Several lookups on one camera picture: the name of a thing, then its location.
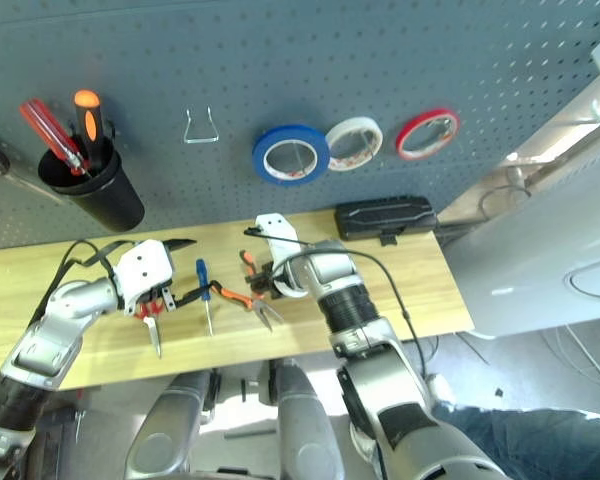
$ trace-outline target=blue tape roll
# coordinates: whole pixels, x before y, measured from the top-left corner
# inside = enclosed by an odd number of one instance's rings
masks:
[[[288,143],[295,143],[307,147],[313,153],[313,160],[304,171],[283,172],[276,170],[268,163],[269,153]],[[256,173],[266,181],[276,185],[303,185],[309,183],[329,168],[329,145],[322,132],[304,125],[283,125],[276,127],[262,135],[253,146],[253,168]]]

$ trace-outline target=blue screwdriver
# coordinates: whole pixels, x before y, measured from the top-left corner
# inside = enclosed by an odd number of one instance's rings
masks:
[[[209,284],[207,280],[207,266],[204,264],[204,260],[199,258],[196,260],[196,273],[198,274],[198,283],[201,287],[206,287]],[[211,317],[211,293],[209,290],[202,294],[202,300],[204,301],[204,308],[207,311],[207,324],[209,325],[209,334],[213,336],[213,322]]]

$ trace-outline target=tape roll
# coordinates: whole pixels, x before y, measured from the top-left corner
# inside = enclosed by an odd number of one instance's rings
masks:
[[[334,146],[342,142],[345,137],[359,135],[364,141],[363,147],[346,157],[332,156],[329,161],[329,169],[336,172],[345,172],[359,168],[373,159],[382,146],[382,130],[373,118],[353,117],[340,122],[327,133],[327,144],[333,152]]]
[[[282,169],[271,161],[271,153],[280,147],[292,145],[287,165]],[[310,153],[303,162],[298,146]],[[283,125],[269,130],[253,146],[253,167],[256,173],[276,185],[302,185],[315,180],[329,167],[329,146],[323,133],[305,125]]]
[[[418,130],[420,127],[433,124],[444,125],[445,129],[442,134],[438,135],[437,138],[434,138],[431,142],[418,149],[406,150],[404,148],[405,142],[414,134],[416,130]],[[455,137],[456,133],[458,133],[459,126],[460,120],[458,119],[458,116],[447,108],[436,108],[435,110],[421,113],[417,117],[409,120],[404,127],[402,127],[402,130],[400,130],[400,133],[396,138],[396,150],[398,151],[398,155],[409,161],[420,160],[433,155],[442,148],[446,147],[449,142],[453,140],[453,137]]]

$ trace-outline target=red tape roll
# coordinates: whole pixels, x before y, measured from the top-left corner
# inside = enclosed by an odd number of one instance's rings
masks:
[[[447,124],[447,129],[444,134],[440,135],[433,142],[427,146],[418,150],[405,150],[404,143],[407,141],[409,136],[413,134],[418,128],[425,126],[433,122],[444,122]],[[420,115],[409,120],[396,138],[396,150],[404,160],[421,160],[434,153],[438,152],[442,148],[446,147],[449,142],[458,133],[460,126],[460,120],[458,116],[448,108],[436,108],[429,112],[421,113]]]

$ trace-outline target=red screwdriver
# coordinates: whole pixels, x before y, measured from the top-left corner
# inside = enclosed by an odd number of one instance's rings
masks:
[[[26,101],[20,105],[20,113],[53,154],[69,167],[72,175],[90,176],[87,161],[80,154],[78,146],[41,100],[32,98]]]

